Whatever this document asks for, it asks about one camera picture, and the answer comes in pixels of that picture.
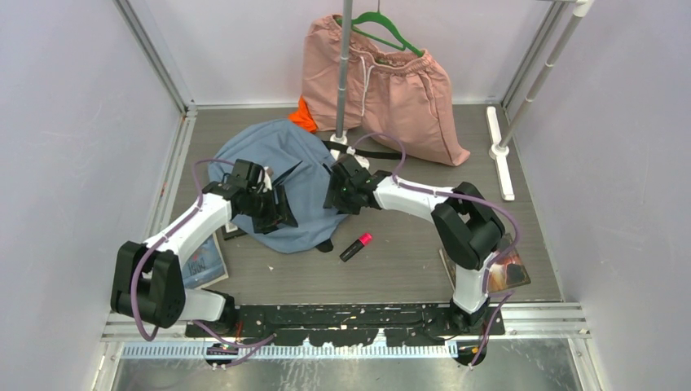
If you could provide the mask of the Nineteen Eighty-Four blue book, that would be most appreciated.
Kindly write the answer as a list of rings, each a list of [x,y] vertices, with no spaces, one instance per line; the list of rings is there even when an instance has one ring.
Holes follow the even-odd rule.
[[[207,288],[229,277],[218,237],[212,234],[182,268],[183,285],[188,289]]]

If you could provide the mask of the Three Days To See book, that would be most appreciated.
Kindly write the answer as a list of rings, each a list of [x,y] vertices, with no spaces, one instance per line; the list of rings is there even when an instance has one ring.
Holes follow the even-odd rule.
[[[499,247],[491,255],[499,254],[500,250],[503,251],[512,242],[512,234],[504,234],[499,243]],[[451,287],[453,288],[456,282],[456,264],[449,258],[446,250],[443,248],[440,248],[438,253],[442,260],[442,265],[446,270]],[[490,297],[503,296],[515,288],[530,283],[530,276],[516,249],[513,249],[506,257],[495,262],[489,269],[487,288]]]

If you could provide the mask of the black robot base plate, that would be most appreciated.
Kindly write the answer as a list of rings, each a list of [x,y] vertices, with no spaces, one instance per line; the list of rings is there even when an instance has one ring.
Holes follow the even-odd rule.
[[[467,321],[447,303],[242,305],[229,324],[211,328],[241,343],[270,337],[278,346],[364,347],[378,338],[387,347],[437,346],[464,338],[477,345],[484,332],[505,332],[500,311],[493,305],[483,309],[483,319]]]

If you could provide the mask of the blue student backpack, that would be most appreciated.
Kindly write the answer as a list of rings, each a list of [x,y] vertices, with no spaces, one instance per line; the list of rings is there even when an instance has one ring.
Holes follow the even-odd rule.
[[[299,253],[329,241],[346,218],[336,209],[326,209],[326,198],[333,164],[323,141],[287,119],[251,125],[227,141],[214,156],[217,160],[251,161],[272,169],[271,180],[284,179],[288,206],[297,221],[284,223],[271,233],[258,233],[252,218],[238,215],[231,223],[253,239],[279,253]]]

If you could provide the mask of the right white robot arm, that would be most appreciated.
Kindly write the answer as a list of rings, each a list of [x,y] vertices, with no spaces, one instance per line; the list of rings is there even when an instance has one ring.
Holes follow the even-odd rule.
[[[455,266],[453,326],[465,335],[475,333],[489,308],[491,265],[500,259],[500,241],[506,233],[498,216],[503,210],[469,182],[431,187],[384,170],[372,174],[350,155],[342,155],[328,172],[325,208],[349,215],[363,208],[392,210],[434,225]]]

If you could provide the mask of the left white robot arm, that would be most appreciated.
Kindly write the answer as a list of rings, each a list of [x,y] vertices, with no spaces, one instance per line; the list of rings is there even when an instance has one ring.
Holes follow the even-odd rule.
[[[234,297],[205,288],[187,288],[183,269],[216,230],[238,215],[249,217],[260,235],[296,227],[285,182],[295,169],[272,178],[266,167],[238,159],[231,172],[198,187],[195,203],[160,233],[142,243],[125,242],[117,252],[110,306],[134,319],[169,328],[178,321],[199,321],[218,336],[236,329]]]

